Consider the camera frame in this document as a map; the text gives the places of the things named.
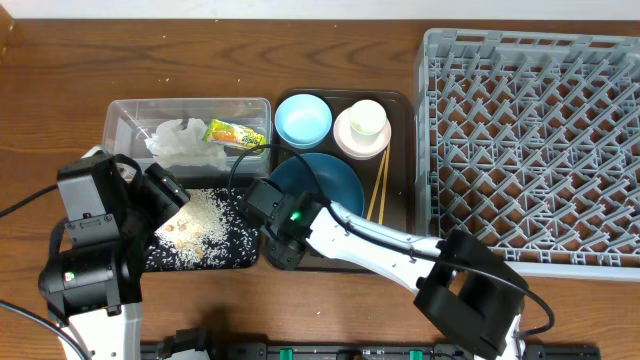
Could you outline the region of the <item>dark blue plate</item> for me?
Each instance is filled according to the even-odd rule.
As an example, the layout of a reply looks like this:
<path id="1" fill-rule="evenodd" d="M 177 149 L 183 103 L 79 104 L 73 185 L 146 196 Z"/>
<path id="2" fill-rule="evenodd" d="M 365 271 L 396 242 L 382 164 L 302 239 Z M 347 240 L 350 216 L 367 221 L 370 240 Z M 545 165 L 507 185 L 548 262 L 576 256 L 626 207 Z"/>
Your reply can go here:
<path id="1" fill-rule="evenodd" d="M 351 213 L 364 213 L 364 189 L 356 173 L 345 162 L 323 153 L 304 153 L 301 157 L 310 165 L 323 193 Z M 269 179 L 293 196 L 303 192 L 317 192 L 317 186 L 303 163 L 292 157 L 278 165 Z"/>

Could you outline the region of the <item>white napkin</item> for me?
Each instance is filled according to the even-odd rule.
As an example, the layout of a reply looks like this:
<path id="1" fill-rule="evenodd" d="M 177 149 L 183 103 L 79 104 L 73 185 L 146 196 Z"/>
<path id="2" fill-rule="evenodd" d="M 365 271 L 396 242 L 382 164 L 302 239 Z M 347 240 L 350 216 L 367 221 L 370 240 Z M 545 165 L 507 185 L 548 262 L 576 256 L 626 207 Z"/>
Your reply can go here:
<path id="1" fill-rule="evenodd" d="M 203 140 L 208 126 L 203 120 L 189 118 L 165 121 L 145 140 L 156 163 L 164 168 L 172 166 L 213 166 L 228 171 L 224 146 Z"/>

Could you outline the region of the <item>wooden chopstick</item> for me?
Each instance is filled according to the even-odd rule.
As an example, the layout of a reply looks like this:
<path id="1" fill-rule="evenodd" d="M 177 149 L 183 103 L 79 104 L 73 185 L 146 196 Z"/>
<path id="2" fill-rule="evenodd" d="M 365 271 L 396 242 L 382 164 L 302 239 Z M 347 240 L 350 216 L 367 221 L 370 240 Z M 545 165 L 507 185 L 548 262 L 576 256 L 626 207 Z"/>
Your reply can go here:
<path id="1" fill-rule="evenodd" d="M 382 154 L 382 157 L 381 157 L 381 161 L 380 161 L 379 169 L 378 169 L 378 172 L 377 172 L 376 180 L 375 180 L 373 191 L 372 191 L 371 198 L 370 198 L 370 201 L 369 201 L 369 207 L 368 207 L 367 216 L 366 216 L 367 220 L 371 220 L 371 216 L 372 216 L 372 213 L 373 213 L 373 210 L 374 210 L 379 183 L 380 183 L 380 180 L 381 180 L 381 177 L 382 177 L 383 170 L 384 170 L 384 168 L 386 166 L 386 163 L 387 163 L 387 152 L 388 152 L 388 147 L 384 150 L 384 152 Z"/>
<path id="2" fill-rule="evenodd" d="M 390 160 L 390 146 L 387 146 L 385 150 L 384 157 L 382 159 L 382 172 L 380 175 L 381 178 L 381 197 L 380 197 L 380 205 L 379 205 L 379 214 L 378 214 L 378 224 L 382 225 L 384 222 L 384 212 L 386 206 L 386 189 L 388 183 L 388 170 L 389 170 L 389 160 Z"/>

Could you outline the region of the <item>green orange snack wrapper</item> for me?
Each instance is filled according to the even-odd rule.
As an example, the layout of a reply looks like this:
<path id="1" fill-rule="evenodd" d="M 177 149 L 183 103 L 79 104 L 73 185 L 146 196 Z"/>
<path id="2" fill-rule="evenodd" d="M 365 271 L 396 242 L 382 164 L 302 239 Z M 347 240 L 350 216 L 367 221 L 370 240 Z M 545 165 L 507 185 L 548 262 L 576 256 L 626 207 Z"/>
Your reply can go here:
<path id="1" fill-rule="evenodd" d="M 266 136 L 243 125 L 213 119 L 203 135 L 206 143 L 248 150 L 266 144 Z"/>

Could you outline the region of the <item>cream cup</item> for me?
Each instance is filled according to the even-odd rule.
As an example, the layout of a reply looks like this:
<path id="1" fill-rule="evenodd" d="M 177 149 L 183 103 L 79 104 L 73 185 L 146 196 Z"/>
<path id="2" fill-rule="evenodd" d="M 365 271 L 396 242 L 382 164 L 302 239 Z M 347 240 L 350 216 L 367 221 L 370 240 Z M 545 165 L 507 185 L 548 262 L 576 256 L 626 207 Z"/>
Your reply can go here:
<path id="1" fill-rule="evenodd" d="M 373 100 L 361 100 L 350 108 L 351 136 L 362 146 L 374 143 L 386 126 L 387 117 L 382 105 Z"/>

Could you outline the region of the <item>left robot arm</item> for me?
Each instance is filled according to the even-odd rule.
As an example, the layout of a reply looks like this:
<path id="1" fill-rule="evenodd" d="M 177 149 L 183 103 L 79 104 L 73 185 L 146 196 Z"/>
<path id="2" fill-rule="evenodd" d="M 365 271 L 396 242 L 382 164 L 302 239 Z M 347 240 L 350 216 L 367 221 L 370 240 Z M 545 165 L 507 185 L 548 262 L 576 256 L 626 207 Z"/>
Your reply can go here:
<path id="1" fill-rule="evenodd" d="M 138 359 L 140 279 L 154 233 L 190 200 L 160 165 L 103 146 L 58 171 L 67 216 L 38 285 L 69 359 Z"/>

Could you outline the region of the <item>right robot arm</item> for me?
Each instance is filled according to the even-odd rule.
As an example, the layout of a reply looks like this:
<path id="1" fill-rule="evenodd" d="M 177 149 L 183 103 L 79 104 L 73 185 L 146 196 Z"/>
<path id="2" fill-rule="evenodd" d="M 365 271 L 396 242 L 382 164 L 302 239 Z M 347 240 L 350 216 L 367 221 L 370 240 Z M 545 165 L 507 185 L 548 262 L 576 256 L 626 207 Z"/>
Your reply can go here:
<path id="1" fill-rule="evenodd" d="M 286 194 L 255 181 L 240 213 L 275 247 L 271 262 L 295 269 L 306 250 L 356 264 L 409 290 L 413 304 L 452 343 L 479 359 L 520 359 L 526 281 L 472 235 L 403 233 L 348 211 L 326 197 Z"/>

